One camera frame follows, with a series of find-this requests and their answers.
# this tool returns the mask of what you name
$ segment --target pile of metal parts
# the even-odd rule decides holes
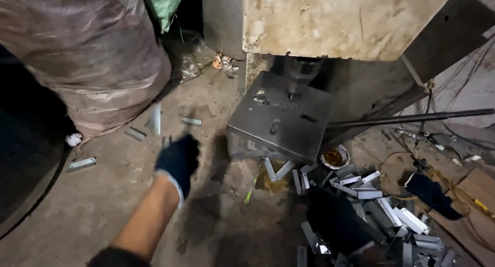
[[[442,240],[430,236],[428,226],[430,219],[425,215],[416,217],[414,201],[399,200],[393,197],[384,197],[380,189],[380,172],[359,176],[356,166],[331,170],[328,175],[318,182],[318,175],[308,174],[318,168],[320,164],[304,166],[293,170],[294,183],[298,194],[311,186],[318,186],[345,196],[352,204],[356,214],[362,220],[364,229],[374,238],[375,243],[382,249],[387,258],[395,261],[396,266],[402,267],[450,267],[455,263],[455,252],[446,247]],[[323,242],[317,231],[313,231],[308,222],[304,222],[302,229],[316,255],[328,258],[335,267],[348,266],[348,258],[343,254],[337,257],[332,255],[330,247]],[[298,248],[298,266],[306,267],[306,247]]]

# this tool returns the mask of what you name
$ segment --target plastic bag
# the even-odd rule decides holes
[[[186,82],[198,77],[213,62],[215,52],[208,48],[200,34],[182,30],[180,35],[165,34],[163,43],[172,62],[171,80]]]
[[[139,115],[170,79],[142,0],[2,0],[0,26],[0,43],[60,96],[84,141]]]

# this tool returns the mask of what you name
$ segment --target concrete floor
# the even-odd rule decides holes
[[[154,266],[295,266],[296,246],[306,244],[300,229],[305,215],[294,206],[291,188],[276,193],[256,189],[243,206],[257,162],[230,162],[226,154],[225,126],[240,98],[237,88],[234,80],[209,68],[161,101],[163,135],[179,137],[183,116],[202,120],[201,127],[192,129],[201,142],[201,157],[189,198],[167,227]],[[149,114],[130,126],[148,132]],[[61,173],[34,213],[0,241],[2,266],[83,266],[108,245],[151,184],[161,148],[159,137],[148,135],[138,142],[124,131],[72,151],[67,164],[95,156],[96,166]],[[358,169],[379,169],[390,154],[403,151],[388,138],[373,128],[346,143]],[[426,145],[421,150],[440,170],[468,173]],[[455,241],[451,245],[467,265],[476,265]]]

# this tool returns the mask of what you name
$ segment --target large sack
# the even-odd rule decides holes
[[[1,0],[0,43],[59,94],[85,141],[132,120],[170,79],[142,0]]]

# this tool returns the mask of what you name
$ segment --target forearm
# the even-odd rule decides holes
[[[131,219],[110,246],[151,261],[161,235],[178,204],[179,194],[172,182],[164,175],[156,176]]]

